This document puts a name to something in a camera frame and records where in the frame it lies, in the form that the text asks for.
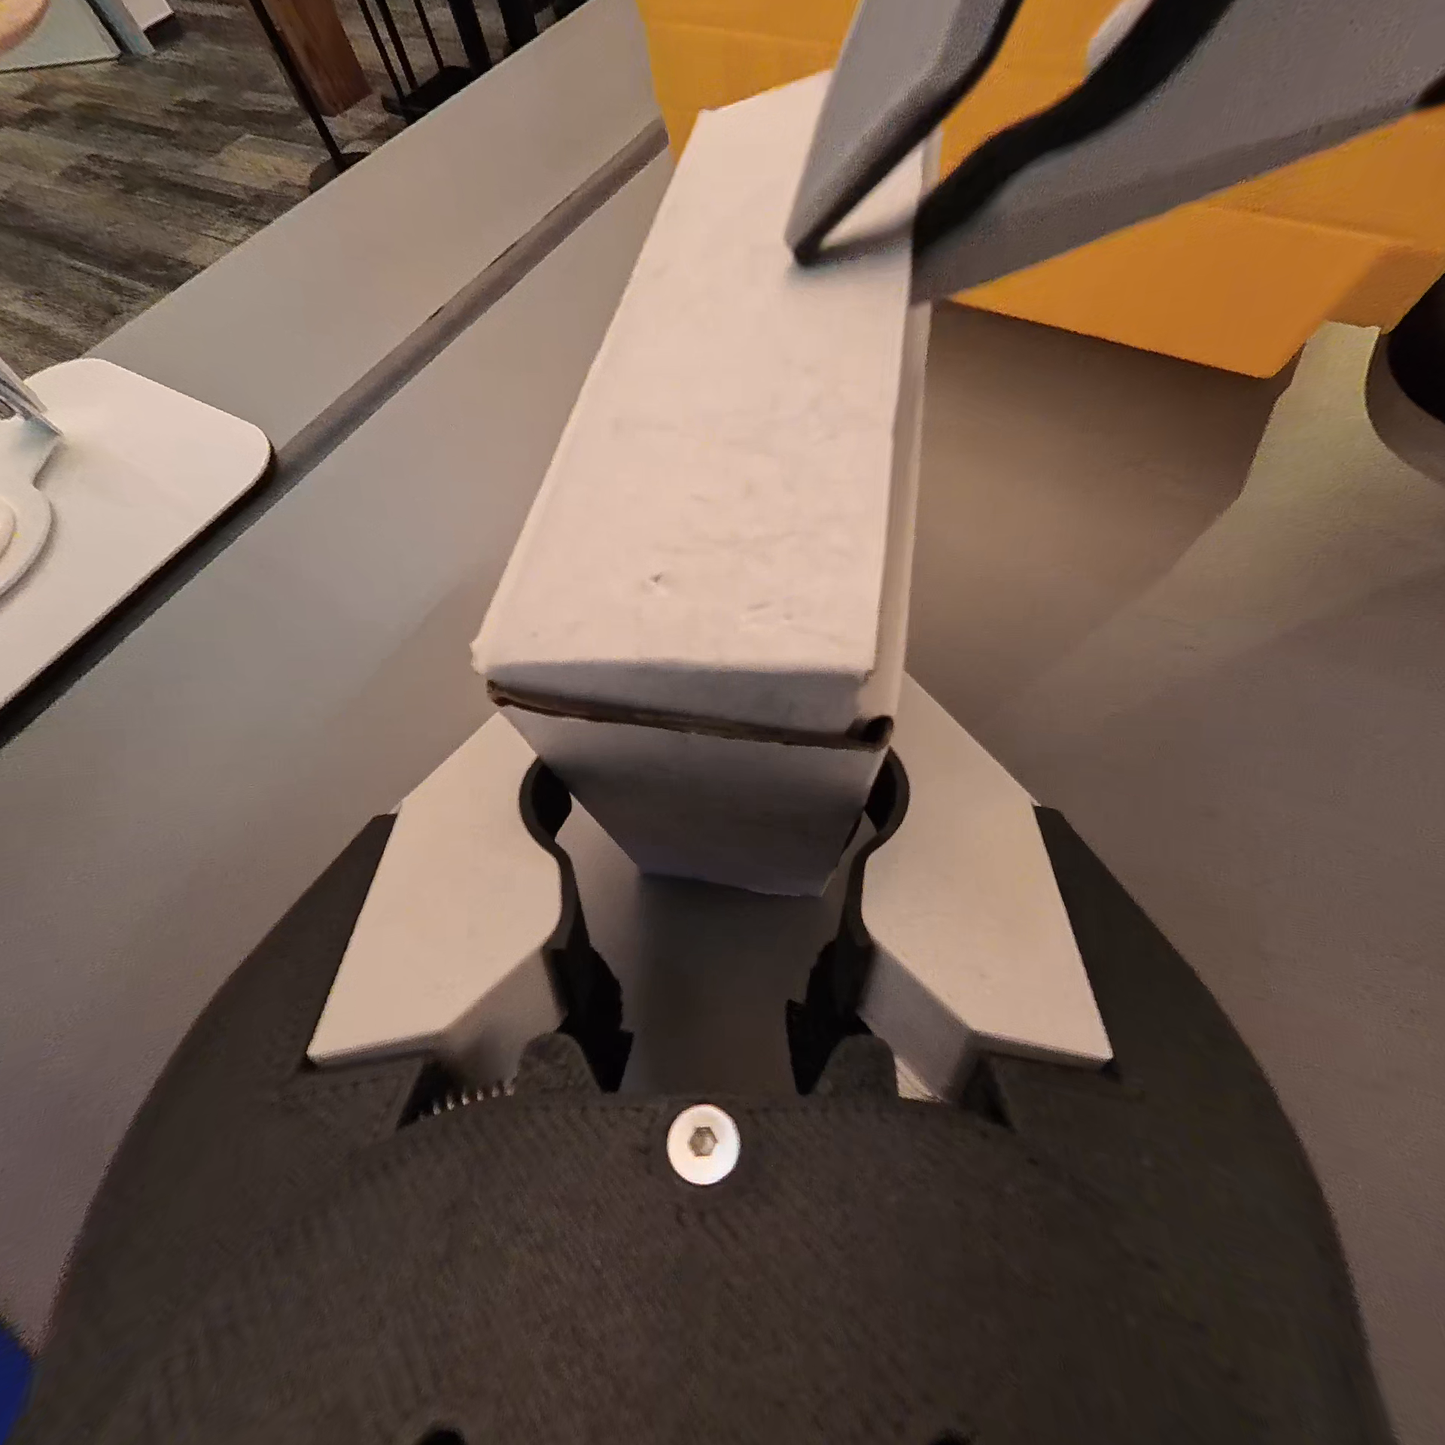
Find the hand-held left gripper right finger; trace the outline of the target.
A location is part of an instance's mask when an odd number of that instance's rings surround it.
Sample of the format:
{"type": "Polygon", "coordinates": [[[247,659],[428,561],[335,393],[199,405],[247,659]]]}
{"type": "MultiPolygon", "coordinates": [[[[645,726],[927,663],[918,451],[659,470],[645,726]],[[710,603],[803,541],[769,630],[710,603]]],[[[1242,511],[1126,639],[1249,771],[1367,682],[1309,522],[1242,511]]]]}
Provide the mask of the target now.
{"type": "Polygon", "coordinates": [[[913,680],[861,818],[837,931],[788,1003],[798,1093],[858,1036],[889,1048],[898,1093],[922,1101],[965,1100],[992,1058],[1106,1071],[1039,807],[913,680]]]}

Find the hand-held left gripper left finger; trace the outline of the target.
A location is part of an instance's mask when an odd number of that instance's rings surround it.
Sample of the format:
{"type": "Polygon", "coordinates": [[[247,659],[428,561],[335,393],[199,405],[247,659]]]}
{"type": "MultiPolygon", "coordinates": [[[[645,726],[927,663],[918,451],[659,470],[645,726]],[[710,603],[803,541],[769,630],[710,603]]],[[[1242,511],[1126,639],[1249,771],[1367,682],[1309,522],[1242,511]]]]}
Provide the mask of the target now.
{"type": "Polygon", "coordinates": [[[557,840],[571,812],[502,716],[414,788],[390,819],[309,1064],[423,1055],[492,1089],[516,1077],[531,1040],[562,1034],[615,1091],[629,1033],[557,840]]]}

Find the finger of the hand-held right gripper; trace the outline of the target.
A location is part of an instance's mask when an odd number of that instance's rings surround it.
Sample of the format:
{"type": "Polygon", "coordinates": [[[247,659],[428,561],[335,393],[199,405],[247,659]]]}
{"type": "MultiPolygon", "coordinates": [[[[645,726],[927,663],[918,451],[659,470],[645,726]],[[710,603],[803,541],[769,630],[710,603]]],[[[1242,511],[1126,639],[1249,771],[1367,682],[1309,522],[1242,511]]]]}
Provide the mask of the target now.
{"type": "Polygon", "coordinates": [[[1020,2],[860,2],[825,85],[786,222],[796,265],[987,73],[1020,2]]]}
{"type": "Polygon", "coordinates": [[[1064,99],[918,207],[939,302],[1441,104],[1441,2],[1149,4],[1064,99]]]}

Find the yellow plastic bin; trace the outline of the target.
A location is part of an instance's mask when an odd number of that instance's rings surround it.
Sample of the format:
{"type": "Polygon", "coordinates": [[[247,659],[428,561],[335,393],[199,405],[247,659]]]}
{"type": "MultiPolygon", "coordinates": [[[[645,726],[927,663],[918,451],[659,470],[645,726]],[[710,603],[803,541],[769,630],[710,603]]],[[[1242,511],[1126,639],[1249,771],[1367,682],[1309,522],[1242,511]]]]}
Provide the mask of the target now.
{"type": "MultiPolygon", "coordinates": [[[[829,69],[855,9],[640,2],[672,152],[700,112],[829,69]]],[[[1434,107],[953,302],[1269,377],[1326,322],[1398,326],[1441,277],[1441,185],[1434,107]]]]}

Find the white cardboard mailer box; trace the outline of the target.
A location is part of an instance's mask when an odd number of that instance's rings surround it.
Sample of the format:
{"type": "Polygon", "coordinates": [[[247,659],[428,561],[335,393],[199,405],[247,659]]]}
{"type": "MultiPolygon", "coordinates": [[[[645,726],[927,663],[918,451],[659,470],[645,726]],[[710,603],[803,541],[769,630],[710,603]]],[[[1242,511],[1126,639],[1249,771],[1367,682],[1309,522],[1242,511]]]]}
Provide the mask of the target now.
{"type": "Polygon", "coordinates": [[[645,874],[815,897],[898,713],[930,314],[906,155],[843,260],[784,243],[829,73],[702,114],[473,642],[645,874]]]}

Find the black metal rack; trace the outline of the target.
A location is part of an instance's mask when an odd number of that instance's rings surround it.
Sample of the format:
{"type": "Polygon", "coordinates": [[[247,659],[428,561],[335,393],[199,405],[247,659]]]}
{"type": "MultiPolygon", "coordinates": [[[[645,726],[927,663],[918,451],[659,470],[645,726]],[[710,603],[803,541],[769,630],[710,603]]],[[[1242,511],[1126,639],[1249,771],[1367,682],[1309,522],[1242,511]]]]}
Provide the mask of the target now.
{"type": "MultiPolygon", "coordinates": [[[[402,126],[433,114],[443,102],[488,75],[500,61],[533,44],[543,28],[581,7],[579,2],[354,2],[337,6],[356,57],[373,88],[373,95],[359,105],[376,100],[383,114],[402,126]]],[[[285,83],[323,148],[323,159],[306,185],[308,191],[314,193],[357,166],[368,154],[347,148],[332,130],[337,118],[326,119],[320,114],[259,2],[249,2],[247,9],[254,14],[285,83]]]]}

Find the white document stand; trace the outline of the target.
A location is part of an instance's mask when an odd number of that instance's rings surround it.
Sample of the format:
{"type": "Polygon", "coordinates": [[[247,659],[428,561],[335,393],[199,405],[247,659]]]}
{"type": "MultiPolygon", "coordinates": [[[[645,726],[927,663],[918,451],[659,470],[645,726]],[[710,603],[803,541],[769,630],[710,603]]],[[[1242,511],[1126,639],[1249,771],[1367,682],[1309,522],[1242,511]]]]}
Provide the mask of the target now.
{"type": "Polygon", "coordinates": [[[254,424],[99,358],[1,365],[1,702],[263,479],[254,424]]]}

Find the wooden post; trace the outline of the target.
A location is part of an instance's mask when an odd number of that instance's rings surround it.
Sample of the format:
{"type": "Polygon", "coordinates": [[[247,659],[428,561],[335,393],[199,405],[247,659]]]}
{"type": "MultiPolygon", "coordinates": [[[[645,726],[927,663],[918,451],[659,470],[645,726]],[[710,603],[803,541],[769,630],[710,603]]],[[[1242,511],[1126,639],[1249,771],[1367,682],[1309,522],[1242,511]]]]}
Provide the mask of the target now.
{"type": "Polygon", "coordinates": [[[339,118],[373,95],[337,2],[261,2],[320,114],[339,118]]]}

